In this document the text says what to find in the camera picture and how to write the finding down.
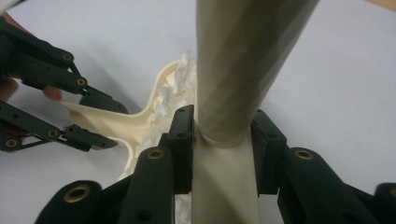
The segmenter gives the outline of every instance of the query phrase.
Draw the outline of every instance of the cream cylindrical handle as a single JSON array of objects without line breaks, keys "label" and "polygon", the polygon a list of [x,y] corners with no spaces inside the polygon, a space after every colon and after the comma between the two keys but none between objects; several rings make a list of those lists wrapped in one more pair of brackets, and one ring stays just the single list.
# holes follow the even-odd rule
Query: cream cylindrical handle
[{"label": "cream cylindrical handle", "polygon": [[242,140],[317,1],[197,1],[198,125],[209,144]]}]

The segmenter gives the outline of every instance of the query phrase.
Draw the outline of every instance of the white tabletop surface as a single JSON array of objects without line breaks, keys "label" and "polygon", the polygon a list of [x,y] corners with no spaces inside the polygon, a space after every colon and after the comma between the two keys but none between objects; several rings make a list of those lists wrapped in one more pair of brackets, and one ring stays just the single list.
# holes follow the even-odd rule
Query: white tabletop surface
[{"label": "white tabletop surface", "polygon": [[[130,113],[145,107],[157,73],[186,50],[196,53],[194,1],[30,0],[8,13],[37,37],[75,56],[89,84]],[[262,104],[290,147],[319,153],[348,184],[373,193],[396,182],[396,13],[361,0],[322,0]],[[77,101],[71,94],[65,100]],[[20,86],[9,101],[50,123],[66,110]],[[127,152],[83,153],[47,144],[0,152],[0,223],[34,223],[66,184],[107,187]],[[262,223],[282,223],[263,197]]]}]

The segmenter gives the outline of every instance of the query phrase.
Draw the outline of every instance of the human hand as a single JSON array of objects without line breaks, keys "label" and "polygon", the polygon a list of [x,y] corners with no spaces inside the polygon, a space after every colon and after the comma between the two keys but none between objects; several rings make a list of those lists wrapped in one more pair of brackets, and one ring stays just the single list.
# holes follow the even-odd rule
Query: human hand
[{"label": "human hand", "polygon": [[[6,21],[17,27],[20,30],[23,30],[24,32],[29,33],[26,31],[23,27],[21,27],[16,21],[14,21],[7,13],[3,15],[3,17],[6,19]],[[18,84],[17,82],[11,78],[11,77],[0,77],[0,101],[7,101],[9,97],[18,89]],[[62,100],[62,93],[59,89],[56,89],[54,87],[46,87],[43,90],[43,93],[45,96],[47,96],[49,99],[54,100],[54,101],[60,101]]]}]

